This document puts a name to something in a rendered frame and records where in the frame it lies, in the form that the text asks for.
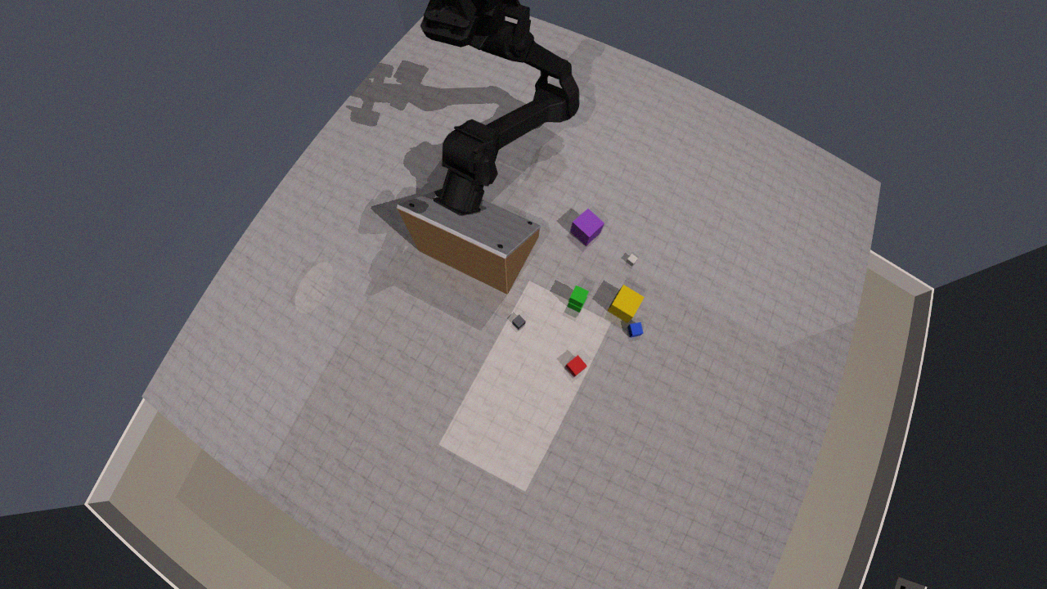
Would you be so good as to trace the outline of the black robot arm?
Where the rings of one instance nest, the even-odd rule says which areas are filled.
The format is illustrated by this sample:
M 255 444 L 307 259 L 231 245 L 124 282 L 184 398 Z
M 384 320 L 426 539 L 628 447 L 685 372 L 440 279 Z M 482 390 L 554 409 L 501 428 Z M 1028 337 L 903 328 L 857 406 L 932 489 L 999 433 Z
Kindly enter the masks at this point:
M 514 139 L 545 122 L 566 122 L 579 108 L 579 89 L 572 76 L 572 65 L 534 41 L 528 19 L 530 8 L 519 0 L 502 0 L 502 9 L 493 19 L 480 21 L 469 46 L 521 62 L 540 70 L 535 83 L 533 101 L 502 115 L 490 124 L 469 119 L 456 126 L 443 142 L 443 167 L 448 168 L 443 189 L 435 204 L 445 206 L 456 216 L 481 211 L 483 187 L 495 182 L 498 151 Z M 506 21 L 506 16 L 519 20 Z M 547 83 L 547 77 L 559 80 L 561 88 Z

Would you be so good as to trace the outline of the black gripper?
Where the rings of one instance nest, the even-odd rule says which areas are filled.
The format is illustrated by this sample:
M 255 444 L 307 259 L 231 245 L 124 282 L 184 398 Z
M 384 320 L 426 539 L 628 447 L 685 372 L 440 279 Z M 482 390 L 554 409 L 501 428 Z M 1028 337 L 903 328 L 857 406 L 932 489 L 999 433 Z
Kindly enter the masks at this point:
M 478 22 L 500 9 L 502 0 L 430 0 L 421 28 L 431 40 L 463 47 L 474 40 Z

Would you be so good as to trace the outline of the purple cube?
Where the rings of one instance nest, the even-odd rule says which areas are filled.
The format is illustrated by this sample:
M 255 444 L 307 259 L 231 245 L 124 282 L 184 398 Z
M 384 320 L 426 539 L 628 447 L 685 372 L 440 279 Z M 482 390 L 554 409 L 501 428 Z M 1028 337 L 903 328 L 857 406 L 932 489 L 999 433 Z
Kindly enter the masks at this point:
M 573 237 L 579 239 L 581 243 L 585 246 L 589 245 L 592 240 L 597 237 L 603 227 L 604 223 L 587 209 L 582 216 L 578 216 L 571 225 L 571 231 Z

